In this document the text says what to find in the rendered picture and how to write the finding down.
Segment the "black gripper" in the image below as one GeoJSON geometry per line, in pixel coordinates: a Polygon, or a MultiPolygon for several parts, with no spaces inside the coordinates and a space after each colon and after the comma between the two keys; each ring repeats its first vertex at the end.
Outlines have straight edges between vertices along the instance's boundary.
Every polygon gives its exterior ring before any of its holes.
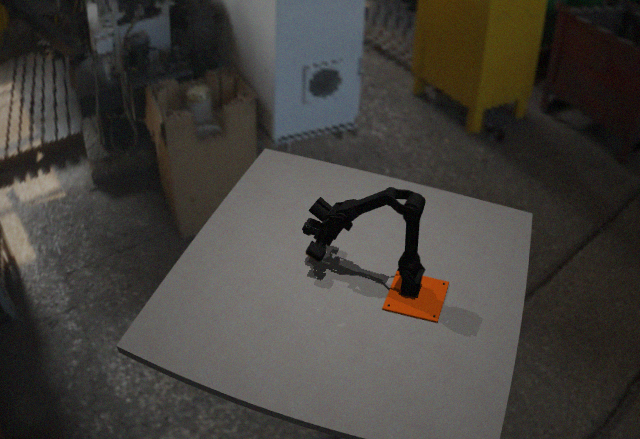
{"type": "MultiPolygon", "coordinates": [[[[323,224],[329,220],[323,220],[323,224]]],[[[306,254],[313,257],[317,261],[321,261],[326,254],[326,245],[330,246],[332,241],[335,240],[338,236],[330,233],[326,228],[326,223],[322,227],[321,232],[316,240],[316,242],[311,241],[309,247],[306,250],[306,254]]]]}

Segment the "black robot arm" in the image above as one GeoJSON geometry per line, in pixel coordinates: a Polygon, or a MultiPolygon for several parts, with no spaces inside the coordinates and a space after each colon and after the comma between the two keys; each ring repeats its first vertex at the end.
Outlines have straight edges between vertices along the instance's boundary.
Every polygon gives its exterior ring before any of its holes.
{"type": "MultiPolygon", "coordinates": [[[[322,222],[329,218],[327,223],[325,222],[326,228],[330,233],[337,235],[344,228],[349,231],[353,226],[352,221],[361,214],[384,205],[391,206],[403,216],[406,222],[405,252],[398,261],[399,268],[397,270],[402,278],[401,295],[417,298],[426,270],[420,264],[420,255],[418,254],[419,220],[425,203],[425,198],[418,193],[389,187],[360,200],[351,199],[336,202],[333,207],[320,197],[309,209],[309,212],[322,222]],[[406,199],[406,202],[403,205],[397,199],[406,199]]],[[[317,240],[325,225],[320,221],[309,218],[304,223],[303,233],[308,236],[315,235],[313,238],[317,240]]]]}

